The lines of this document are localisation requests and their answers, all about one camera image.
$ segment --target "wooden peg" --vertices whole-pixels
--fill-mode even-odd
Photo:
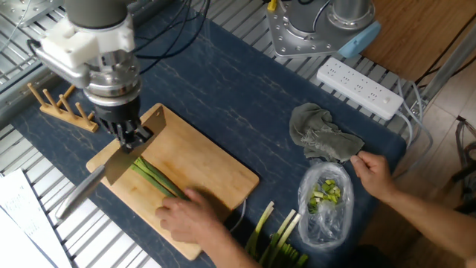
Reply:
[[[76,115],[73,112],[73,109],[69,106],[68,102],[65,99],[65,96],[62,94],[59,95],[59,99],[62,101],[62,104],[65,106],[66,110],[68,111],[71,119],[76,120]]]
[[[42,96],[39,95],[38,91],[33,87],[33,85],[31,83],[28,83],[27,86],[30,89],[31,93],[35,95],[36,99],[39,101],[42,107],[45,107],[46,102],[43,100]]]
[[[88,126],[92,126],[90,120],[88,119],[88,116],[86,115],[86,113],[84,112],[83,108],[81,107],[81,104],[80,103],[76,103],[76,108],[78,111],[80,111],[80,114],[81,116],[83,117],[84,121],[86,122],[86,124]]]
[[[59,114],[61,114],[62,111],[61,111],[61,109],[57,106],[57,102],[54,101],[53,97],[51,97],[50,92],[48,92],[47,89],[43,89],[43,94],[45,94],[46,98],[50,101],[52,107],[53,107]]]
[[[73,90],[75,89],[76,87],[74,85],[71,85],[69,87],[68,90],[66,90],[65,94],[63,95],[63,97],[65,97],[65,100],[68,99],[69,95],[71,95],[71,93],[73,92]],[[62,105],[62,100],[60,99],[57,103],[58,107],[61,107]]]

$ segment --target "knife handle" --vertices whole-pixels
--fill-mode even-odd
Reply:
[[[105,170],[104,165],[97,167],[65,198],[55,214],[58,220],[69,217],[91,195],[104,177]]]

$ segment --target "towel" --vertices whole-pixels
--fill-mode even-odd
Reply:
[[[304,147],[306,158],[323,156],[330,162],[345,162],[364,146],[359,137],[342,133],[332,123],[330,112],[314,103],[292,110],[289,135],[296,145]]]

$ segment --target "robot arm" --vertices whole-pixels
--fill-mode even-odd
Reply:
[[[84,89],[96,116],[126,152],[152,133],[139,118],[142,82],[125,0],[66,0],[68,16],[33,48],[59,76]]]

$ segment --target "wooden cutting board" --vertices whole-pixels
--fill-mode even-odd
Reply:
[[[161,110],[166,127],[142,153],[142,157],[180,189],[191,187],[200,191],[211,202],[219,219],[225,221],[257,186],[258,176],[159,103],[142,115],[141,120],[144,122]],[[120,144],[114,140],[89,160],[86,167],[92,172],[106,163],[117,150],[120,150]],[[176,242],[168,231],[160,227],[160,219],[154,211],[161,206],[165,195],[143,177],[128,169],[112,185],[106,177],[102,183],[187,259],[198,257],[202,251],[199,245]]]

